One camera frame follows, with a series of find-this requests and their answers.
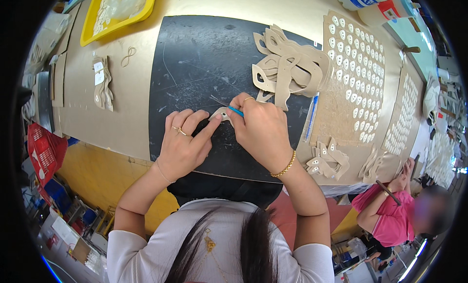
work table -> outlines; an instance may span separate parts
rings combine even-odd
[[[81,3],[71,31],[65,64],[64,107],[58,108],[58,112],[55,113],[55,125],[63,134],[144,160],[150,160],[149,89],[157,37],[164,16],[208,15],[239,18],[268,25],[277,24],[284,30],[320,44],[323,43],[323,16],[328,10],[361,22],[357,12],[345,10],[338,0],[156,0],[153,12],[146,20],[81,47],[79,38],[90,2],[91,0],[85,0]],[[378,36],[386,50],[385,92],[380,129],[374,141],[380,150],[396,99],[401,69],[400,46],[384,27],[366,28]],[[129,58],[130,63],[122,68],[120,61],[127,55],[130,46],[136,48],[136,53]],[[92,60],[95,55],[107,55],[109,58],[112,76],[109,86],[114,94],[113,112],[101,110],[93,101]],[[345,146],[341,150],[350,157],[348,172],[339,183],[324,176],[314,175],[314,179],[320,185],[350,185],[360,181],[357,172],[369,155],[370,149]],[[310,149],[305,143],[299,145],[297,152],[302,163],[310,159]],[[352,162],[354,156],[359,156],[358,162]],[[382,181],[389,181],[393,177],[400,159],[396,156],[386,158],[390,165],[387,166],[388,172],[379,176]]]

red floor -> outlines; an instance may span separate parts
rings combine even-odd
[[[330,233],[332,233],[352,207],[351,205],[338,206],[333,198],[328,198],[327,204],[330,211]],[[271,204],[271,208],[276,208],[273,223],[278,226],[284,238],[286,238],[289,247],[293,249],[294,238],[296,236],[296,212],[289,196],[281,192],[279,197]]]

floor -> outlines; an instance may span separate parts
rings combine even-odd
[[[84,142],[68,148],[58,174],[71,189],[89,205],[107,209],[116,206],[122,193],[151,166],[152,162],[128,157]],[[356,230],[357,212],[351,205],[338,206],[327,199],[330,211],[331,234],[334,240],[342,240]],[[272,203],[277,209],[273,222],[280,228],[289,246],[294,245],[296,213],[289,196],[281,192]],[[178,204],[173,195],[164,190],[156,197],[145,216],[146,232],[152,234],[159,224]]]

red crate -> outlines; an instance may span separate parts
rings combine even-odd
[[[43,186],[62,167],[68,142],[33,123],[28,126],[28,154]]]

yellow tray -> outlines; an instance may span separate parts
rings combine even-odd
[[[79,40],[81,46],[86,46],[93,41],[99,40],[107,34],[114,32],[115,30],[121,29],[139,21],[143,21],[149,17],[153,11],[153,5],[155,4],[155,0],[146,0],[143,10],[138,15],[124,21],[111,19],[109,25],[106,26],[107,29],[93,36],[94,24],[96,23],[97,12],[101,8],[101,1],[102,0],[91,1],[88,13],[86,14],[85,24],[83,25],[83,30],[81,31],[81,38]]]

